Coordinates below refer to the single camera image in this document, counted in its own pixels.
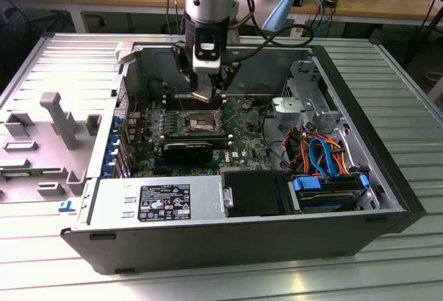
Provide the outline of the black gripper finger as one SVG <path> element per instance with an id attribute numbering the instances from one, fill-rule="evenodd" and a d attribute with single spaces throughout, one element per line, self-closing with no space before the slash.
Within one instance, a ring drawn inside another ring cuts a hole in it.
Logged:
<path id="1" fill-rule="evenodd" d="M 189 92 L 194 92 L 198 87 L 198 75 L 194 72 L 192 64 L 188 59 L 185 44 L 175 43 L 172 45 L 171 51 L 178 71 L 189 83 Z"/>
<path id="2" fill-rule="evenodd" d="M 210 81 L 214 90 L 225 91 L 232 84 L 235 76 L 242 66 L 241 62 L 222 64 L 217 74 L 210 75 Z"/>

